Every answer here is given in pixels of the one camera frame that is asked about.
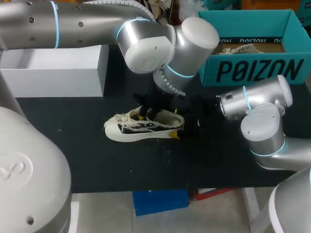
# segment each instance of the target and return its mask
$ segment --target blue box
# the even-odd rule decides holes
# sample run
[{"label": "blue box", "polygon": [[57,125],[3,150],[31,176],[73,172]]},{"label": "blue box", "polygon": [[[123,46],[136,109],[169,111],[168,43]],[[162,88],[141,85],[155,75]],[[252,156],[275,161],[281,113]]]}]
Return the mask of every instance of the blue box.
[{"label": "blue box", "polygon": [[240,0],[204,0],[204,6],[208,10],[223,10]]},{"label": "blue box", "polygon": [[134,191],[133,203],[136,216],[180,209],[189,205],[186,190]]},{"label": "blue box", "polygon": [[302,26],[311,25],[311,0],[301,0],[296,15]]},{"label": "blue box", "polygon": [[211,55],[200,69],[203,86],[245,85],[278,74],[303,83],[311,69],[311,40],[292,10],[206,11],[222,43],[282,43],[284,53]]}]

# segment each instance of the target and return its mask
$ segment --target cardboard box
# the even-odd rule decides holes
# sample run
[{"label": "cardboard box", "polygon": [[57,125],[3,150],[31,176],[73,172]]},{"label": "cardboard box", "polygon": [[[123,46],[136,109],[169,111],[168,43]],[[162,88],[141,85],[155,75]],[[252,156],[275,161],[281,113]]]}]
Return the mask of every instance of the cardboard box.
[{"label": "cardboard box", "polygon": [[208,10],[224,10],[240,0],[204,0],[204,6]]},{"label": "cardboard box", "polygon": [[203,86],[245,85],[278,74],[299,84],[308,77],[311,40],[292,10],[207,11],[199,17],[216,28],[220,46],[257,43],[258,50],[266,49],[262,54],[211,55],[200,69]]},{"label": "cardboard box", "polygon": [[102,97],[108,45],[4,51],[0,71],[14,97]]},{"label": "cardboard box", "polygon": [[311,25],[311,0],[301,0],[296,14],[302,26]]}]

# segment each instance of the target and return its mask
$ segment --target white cardboard box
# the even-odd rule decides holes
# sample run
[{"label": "white cardboard box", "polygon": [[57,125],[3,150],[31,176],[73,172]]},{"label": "white cardboard box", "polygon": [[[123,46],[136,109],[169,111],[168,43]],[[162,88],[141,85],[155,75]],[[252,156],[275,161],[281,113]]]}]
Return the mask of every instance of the white cardboard box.
[{"label": "white cardboard box", "polygon": [[14,97],[102,97],[109,46],[4,51],[0,71]]}]

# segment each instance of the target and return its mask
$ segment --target white sneaker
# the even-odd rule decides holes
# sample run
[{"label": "white sneaker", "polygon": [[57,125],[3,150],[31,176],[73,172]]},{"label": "white sneaker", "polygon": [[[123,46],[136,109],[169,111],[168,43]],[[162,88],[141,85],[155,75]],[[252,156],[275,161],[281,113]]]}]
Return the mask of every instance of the white sneaker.
[{"label": "white sneaker", "polygon": [[223,52],[220,52],[219,54],[248,54],[248,53],[263,53],[256,49],[256,47],[253,44],[248,44],[248,45],[242,45],[236,49],[230,50],[228,49],[223,49]]},{"label": "white sneaker", "polygon": [[118,142],[134,142],[145,138],[178,138],[177,131],[185,123],[182,116],[162,110],[154,120],[135,120],[138,119],[139,109],[140,107],[110,118],[104,124],[107,137]]}]

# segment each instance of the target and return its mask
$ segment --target shoe sole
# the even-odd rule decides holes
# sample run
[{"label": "shoe sole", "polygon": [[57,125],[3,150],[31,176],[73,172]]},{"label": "shoe sole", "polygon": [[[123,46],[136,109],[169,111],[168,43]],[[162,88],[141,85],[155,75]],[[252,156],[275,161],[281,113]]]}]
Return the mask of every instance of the shoe sole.
[{"label": "shoe sole", "polygon": [[120,131],[112,132],[110,130],[105,129],[105,133],[108,138],[117,142],[136,142],[147,138],[173,138],[169,134],[176,130],[178,129],[151,132],[151,133],[123,134]]}]

